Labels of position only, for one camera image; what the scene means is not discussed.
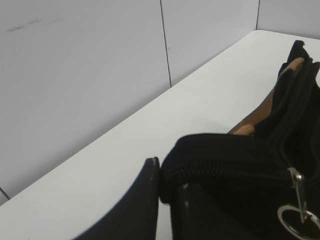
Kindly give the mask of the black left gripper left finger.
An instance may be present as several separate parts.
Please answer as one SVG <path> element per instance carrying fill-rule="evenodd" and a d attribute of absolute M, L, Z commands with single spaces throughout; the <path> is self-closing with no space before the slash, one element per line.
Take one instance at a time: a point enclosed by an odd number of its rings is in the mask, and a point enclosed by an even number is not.
<path fill-rule="evenodd" d="M 135 181 L 118 203 L 77 240 L 154 240 L 159 209 L 160 163 L 145 160 Z"/>

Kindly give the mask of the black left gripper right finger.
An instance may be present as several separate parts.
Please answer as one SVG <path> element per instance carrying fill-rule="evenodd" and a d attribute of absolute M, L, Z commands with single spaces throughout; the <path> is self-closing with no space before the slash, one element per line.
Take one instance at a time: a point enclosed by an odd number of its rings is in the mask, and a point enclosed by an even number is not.
<path fill-rule="evenodd" d="M 238 240 L 240 232 L 226 214 L 198 184 L 184 184 L 172 202 L 174 240 Z"/>

